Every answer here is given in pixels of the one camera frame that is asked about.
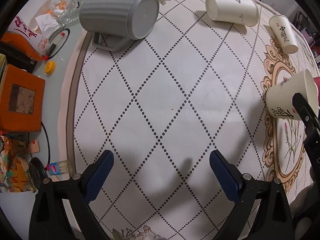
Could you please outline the white paper cup with calligraphy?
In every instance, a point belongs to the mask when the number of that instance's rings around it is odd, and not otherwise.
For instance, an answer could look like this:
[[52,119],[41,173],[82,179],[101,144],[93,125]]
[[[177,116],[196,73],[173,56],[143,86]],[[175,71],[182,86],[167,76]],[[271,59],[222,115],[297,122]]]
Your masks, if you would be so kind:
[[266,91],[266,107],[273,118],[300,120],[293,107],[294,94],[300,93],[312,110],[318,113],[318,88],[308,69],[296,74],[290,73],[283,66],[272,76],[272,87]]

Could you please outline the red corrugated paper cup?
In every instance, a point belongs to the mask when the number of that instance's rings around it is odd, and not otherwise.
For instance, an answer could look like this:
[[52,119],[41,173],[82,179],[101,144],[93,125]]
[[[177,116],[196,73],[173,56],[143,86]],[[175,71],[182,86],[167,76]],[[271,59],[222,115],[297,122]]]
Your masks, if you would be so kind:
[[320,91],[320,77],[314,77],[313,81],[316,84],[318,91]]

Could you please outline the small white calligraphy paper cup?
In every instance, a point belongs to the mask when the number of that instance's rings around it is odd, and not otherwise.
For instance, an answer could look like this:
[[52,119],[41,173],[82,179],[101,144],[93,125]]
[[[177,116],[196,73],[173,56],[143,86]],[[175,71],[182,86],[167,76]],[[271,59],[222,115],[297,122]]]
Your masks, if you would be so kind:
[[269,19],[269,26],[285,54],[298,51],[298,43],[289,19],[284,15],[274,15]]

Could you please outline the white paper cup with barcode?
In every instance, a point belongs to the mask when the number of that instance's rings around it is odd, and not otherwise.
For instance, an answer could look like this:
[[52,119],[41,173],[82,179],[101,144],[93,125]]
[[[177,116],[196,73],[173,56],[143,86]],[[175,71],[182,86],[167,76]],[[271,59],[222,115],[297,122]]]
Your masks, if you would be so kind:
[[212,21],[253,27],[259,20],[259,9],[253,0],[206,0],[205,5]]

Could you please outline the colourful snack bag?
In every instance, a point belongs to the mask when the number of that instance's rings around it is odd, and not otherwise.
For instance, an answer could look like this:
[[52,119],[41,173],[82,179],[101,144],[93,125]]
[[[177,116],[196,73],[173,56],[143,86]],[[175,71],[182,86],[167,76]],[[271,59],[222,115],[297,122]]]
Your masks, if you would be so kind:
[[25,142],[1,135],[1,192],[35,192]]

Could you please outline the floral patterned table mat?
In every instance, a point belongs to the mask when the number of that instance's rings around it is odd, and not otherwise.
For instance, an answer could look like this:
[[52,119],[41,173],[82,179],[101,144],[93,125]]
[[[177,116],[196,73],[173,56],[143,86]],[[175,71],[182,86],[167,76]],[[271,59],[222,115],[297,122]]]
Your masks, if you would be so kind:
[[81,173],[113,152],[90,203],[111,239],[212,239],[233,207],[209,165],[214,149],[254,179],[278,177],[289,202],[312,183],[302,123],[271,119],[264,94],[319,72],[303,34],[283,54],[268,27],[276,12],[257,8],[247,27],[212,21],[205,0],[160,0],[152,32],[115,53],[80,34],[68,156]]

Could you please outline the orange gift box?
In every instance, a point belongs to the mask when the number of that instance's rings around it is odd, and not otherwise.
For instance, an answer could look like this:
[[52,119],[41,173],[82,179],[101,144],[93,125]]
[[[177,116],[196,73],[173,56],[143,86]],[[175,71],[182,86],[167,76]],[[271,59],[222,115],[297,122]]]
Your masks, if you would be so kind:
[[1,79],[1,131],[41,130],[45,80],[8,64]]

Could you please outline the yellow bottle cap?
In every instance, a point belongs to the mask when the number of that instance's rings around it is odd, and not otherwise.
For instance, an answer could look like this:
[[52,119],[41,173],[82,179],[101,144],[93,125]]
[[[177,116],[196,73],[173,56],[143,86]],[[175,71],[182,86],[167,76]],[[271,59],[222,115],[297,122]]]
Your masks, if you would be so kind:
[[56,63],[54,61],[48,61],[44,67],[44,72],[47,75],[51,75],[53,74],[55,67],[56,67]]

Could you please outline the red white snack package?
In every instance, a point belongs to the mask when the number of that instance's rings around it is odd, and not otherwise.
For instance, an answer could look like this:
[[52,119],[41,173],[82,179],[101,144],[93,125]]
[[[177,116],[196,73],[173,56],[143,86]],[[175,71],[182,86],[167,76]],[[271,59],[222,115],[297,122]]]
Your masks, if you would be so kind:
[[30,29],[20,16],[12,20],[1,41],[36,61],[42,61],[51,46],[48,38]]

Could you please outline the clear glass tray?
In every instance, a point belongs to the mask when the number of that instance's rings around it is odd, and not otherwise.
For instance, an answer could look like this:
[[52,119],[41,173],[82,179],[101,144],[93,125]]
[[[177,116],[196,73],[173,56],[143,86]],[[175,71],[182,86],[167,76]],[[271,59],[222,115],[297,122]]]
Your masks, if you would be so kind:
[[84,0],[72,0],[57,18],[57,23],[63,26],[76,21],[79,18],[79,12],[83,1]]

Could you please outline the grey ribbed plastic mug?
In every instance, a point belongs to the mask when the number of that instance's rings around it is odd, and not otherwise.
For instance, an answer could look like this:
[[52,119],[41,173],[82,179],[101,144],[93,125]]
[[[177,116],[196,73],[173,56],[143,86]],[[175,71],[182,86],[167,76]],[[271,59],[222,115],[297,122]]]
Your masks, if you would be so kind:
[[158,0],[84,0],[79,20],[93,46],[116,52],[148,36],[158,14]]

